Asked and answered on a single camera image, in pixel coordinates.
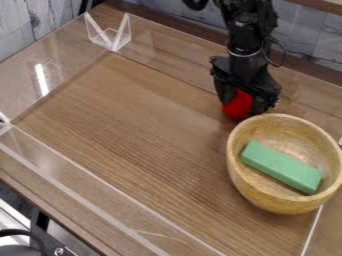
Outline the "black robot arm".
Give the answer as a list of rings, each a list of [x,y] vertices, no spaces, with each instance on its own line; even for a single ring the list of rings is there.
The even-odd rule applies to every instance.
[[[211,75],[223,112],[235,119],[276,106],[282,87],[270,74],[271,33],[278,14],[271,0],[182,0],[194,11],[208,1],[220,10],[228,31],[228,56],[212,56]]]

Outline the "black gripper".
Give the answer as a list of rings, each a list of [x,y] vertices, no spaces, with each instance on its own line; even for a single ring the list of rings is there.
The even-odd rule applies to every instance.
[[[268,73],[260,59],[242,60],[235,57],[210,58],[211,75],[219,100],[228,104],[240,89],[252,96],[250,115],[256,116],[278,104],[280,86]]]

